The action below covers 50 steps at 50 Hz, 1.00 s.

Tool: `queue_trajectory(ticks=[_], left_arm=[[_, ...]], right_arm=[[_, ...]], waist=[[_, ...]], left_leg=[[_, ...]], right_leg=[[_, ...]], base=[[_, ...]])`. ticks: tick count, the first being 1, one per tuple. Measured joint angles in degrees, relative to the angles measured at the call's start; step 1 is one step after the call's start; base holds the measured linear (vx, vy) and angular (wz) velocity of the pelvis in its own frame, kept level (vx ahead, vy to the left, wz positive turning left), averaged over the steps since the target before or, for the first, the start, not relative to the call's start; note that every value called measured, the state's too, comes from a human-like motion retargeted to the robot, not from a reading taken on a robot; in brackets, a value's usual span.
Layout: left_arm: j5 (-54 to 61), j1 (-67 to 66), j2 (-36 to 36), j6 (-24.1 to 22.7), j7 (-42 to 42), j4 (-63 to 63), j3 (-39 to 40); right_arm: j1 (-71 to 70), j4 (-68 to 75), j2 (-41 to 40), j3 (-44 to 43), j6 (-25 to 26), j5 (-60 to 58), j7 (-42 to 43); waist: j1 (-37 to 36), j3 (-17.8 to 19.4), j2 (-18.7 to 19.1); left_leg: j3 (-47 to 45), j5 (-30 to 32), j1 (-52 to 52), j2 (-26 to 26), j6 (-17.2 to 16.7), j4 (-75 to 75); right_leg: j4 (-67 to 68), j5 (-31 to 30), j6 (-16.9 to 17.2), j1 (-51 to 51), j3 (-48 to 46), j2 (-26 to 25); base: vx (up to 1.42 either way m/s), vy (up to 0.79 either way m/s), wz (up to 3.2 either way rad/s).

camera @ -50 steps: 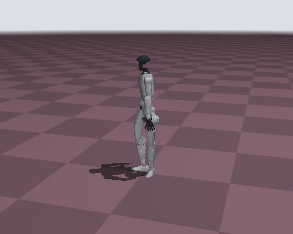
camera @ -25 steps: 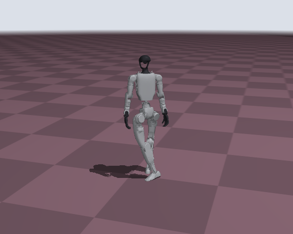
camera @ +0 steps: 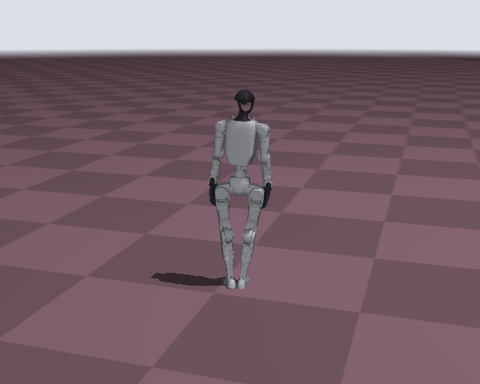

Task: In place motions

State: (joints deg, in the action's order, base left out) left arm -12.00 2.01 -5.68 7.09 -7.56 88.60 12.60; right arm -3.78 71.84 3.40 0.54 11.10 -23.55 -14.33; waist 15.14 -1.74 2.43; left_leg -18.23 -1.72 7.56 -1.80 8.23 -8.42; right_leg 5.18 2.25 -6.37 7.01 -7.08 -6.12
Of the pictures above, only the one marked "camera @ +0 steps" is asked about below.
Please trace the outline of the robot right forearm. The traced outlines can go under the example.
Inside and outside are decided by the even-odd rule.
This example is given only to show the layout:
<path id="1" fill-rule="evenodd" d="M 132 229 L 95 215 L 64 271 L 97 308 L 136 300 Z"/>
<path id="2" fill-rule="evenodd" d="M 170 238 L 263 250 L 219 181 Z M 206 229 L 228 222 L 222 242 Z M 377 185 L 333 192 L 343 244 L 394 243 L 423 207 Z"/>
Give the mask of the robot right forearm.
<path id="1" fill-rule="evenodd" d="M 266 188 L 266 184 L 269 182 L 271 184 L 271 187 L 273 185 L 271 179 L 271 160 L 270 160 L 270 154 L 267 156 L 267 163 L 261 164 L 261 170 L 262 170 L 262 179 L 263 179 L 263 185 Z"/>

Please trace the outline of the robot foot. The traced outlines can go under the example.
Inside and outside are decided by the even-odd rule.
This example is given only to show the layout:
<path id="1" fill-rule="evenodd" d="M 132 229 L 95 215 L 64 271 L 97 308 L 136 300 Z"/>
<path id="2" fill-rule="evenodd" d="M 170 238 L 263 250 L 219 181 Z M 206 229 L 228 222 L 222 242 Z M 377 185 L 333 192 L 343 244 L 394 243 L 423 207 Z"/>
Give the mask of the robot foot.
<path id="1" fill-rule="evenodd" d="M 246 288 L 246 285 L 249 283 L 249 278 L 246 277 L 246 280 L 243 280 L 244 277 L 242 277 L 242 279 L 239 278 L 238 280 L 238 284 L 237 284 L 237 288 L 242 290 L 242 289 L 245 289 Z"/>
<path id="2" fill-rule="evenodd" d="M 236 288 L 236 282 L 234 279 L 231 278 L 230 276 L 230 279 L 227 280 L 227 277 L 223 279 L 223 282 L 226 284 L 227 288 L 230 288 L 230 289 L 235 289 Z"/>

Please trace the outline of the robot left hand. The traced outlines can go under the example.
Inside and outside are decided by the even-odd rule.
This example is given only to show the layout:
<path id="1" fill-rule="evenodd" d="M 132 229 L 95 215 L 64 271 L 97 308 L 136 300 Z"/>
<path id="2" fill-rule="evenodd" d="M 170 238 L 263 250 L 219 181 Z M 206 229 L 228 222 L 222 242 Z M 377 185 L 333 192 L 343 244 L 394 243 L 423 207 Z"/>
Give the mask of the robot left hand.
<path id="1" fill-rule="evenodd" d="M 214 184 L 214 183 L 215 183 L 214 178 L 211 178 L 210 179 L 210 184 L 209 184 L 209 186 L 210 186 L 210 203 L 212 203 L 214 206 L 216 206 L 214 191 L 215 191 L 215 187 L 216 187 L 217 183 L 216 184 Z"/>

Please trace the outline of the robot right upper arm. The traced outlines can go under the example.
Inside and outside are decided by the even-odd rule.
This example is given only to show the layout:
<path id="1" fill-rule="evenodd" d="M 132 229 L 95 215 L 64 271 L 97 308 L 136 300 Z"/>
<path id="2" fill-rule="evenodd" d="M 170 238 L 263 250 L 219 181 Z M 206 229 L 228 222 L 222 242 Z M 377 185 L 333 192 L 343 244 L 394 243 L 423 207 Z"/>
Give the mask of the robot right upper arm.
<path id="1" fill-rule="evenodd" d="M 268 151 L 270 148 L 270 127 L 267 124 L 256 123 L 256 131 L 259 138 L 260 154 L 258 155 L 258 161 L 260 163 L 267 163 Z"/>

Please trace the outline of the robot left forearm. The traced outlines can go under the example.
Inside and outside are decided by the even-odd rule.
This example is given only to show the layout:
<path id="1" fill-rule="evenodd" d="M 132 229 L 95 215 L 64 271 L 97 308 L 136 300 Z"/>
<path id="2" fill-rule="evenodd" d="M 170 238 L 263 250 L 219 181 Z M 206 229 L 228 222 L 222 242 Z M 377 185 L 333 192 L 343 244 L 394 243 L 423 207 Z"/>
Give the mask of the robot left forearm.
<path id="1" fill-rule="evenodd" d="M 210 182 L 210 179 L 211 178 L 214 178 L 215 180 L 215 183 L 218 183 L 218 176 L 219 176 L 219 172 L 220 172 L 220 165 L 222 163 L 221 160 L 219 160 L 219 158 L 214 158 L 214 150 L 213 150 L 213 154 L 212 154 L 212 159 L 211 159 L 211 169 L 210 169 L 210 177 L 209 177 L 209 182 Z"/>

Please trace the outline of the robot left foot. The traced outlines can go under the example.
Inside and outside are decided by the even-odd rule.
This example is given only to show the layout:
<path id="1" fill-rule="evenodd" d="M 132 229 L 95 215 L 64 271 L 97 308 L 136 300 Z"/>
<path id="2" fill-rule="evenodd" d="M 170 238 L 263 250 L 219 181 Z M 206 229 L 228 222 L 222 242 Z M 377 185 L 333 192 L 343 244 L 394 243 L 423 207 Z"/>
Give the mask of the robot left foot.
<path id="1" fill-rule="evenodd" d="M 227 277 L 223 279 L 223 282 L 226 284 L 227 288 L 230 288 L 230 289 L 235 289 L 236 288 L 236 282 L 234 279 L 231 278 L 230 276 L 230 279 L 227 280 Z"/>

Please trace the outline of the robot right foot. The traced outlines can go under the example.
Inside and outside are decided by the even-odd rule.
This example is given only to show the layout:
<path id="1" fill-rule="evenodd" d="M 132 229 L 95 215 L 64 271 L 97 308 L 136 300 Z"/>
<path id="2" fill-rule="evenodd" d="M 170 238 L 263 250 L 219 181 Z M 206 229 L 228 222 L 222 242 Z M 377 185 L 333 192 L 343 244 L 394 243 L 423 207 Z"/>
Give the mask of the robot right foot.
<path id="1" fill-rule="evenodd" d="M 238 280 L 238 284 L 237 284 L 237 288 L 242 290 L 242 289 L 245 289 L 246 288 L 246 285 L 249 283 L 249 278 L 246 277 L 246 280 L 243 280 L 244 277 L 242 277 L 242 279 L 239 278 Z"/>

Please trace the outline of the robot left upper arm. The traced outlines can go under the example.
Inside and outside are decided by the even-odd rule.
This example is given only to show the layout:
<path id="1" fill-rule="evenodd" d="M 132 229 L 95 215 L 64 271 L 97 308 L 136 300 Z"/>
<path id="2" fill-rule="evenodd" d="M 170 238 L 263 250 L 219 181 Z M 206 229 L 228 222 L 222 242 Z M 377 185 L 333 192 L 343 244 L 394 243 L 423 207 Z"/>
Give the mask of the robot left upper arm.
<path id="1" fill-rule="evenodd" d="M 222 148 L 225 139 L 225 125 L 227 120 L 219 121 L 215 124 L 214 134 L 214 158 L 223 158 L 225 150 Z"/>

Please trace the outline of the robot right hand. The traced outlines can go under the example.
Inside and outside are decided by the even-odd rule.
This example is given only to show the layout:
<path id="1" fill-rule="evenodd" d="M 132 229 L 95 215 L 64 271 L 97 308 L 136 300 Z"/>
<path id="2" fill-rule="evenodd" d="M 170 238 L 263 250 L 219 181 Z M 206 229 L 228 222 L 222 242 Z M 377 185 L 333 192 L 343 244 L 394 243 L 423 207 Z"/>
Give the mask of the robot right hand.
<path id="1" fill-rule="evenodd" d="M 265 193 L 264 193 L 264 200 L 263 200 L 262 207 L 259 207 L 260 209 L 263 209 L 263 208 L 266 207 L 267 202 L 268 202 L 269 197 L 270 197 L 270 191 L 272 190 L 271 184 L 269 182 L 266 184 L 266 188 L 265 187 L 263 187 L 263 188 L 265 190 Z"/>

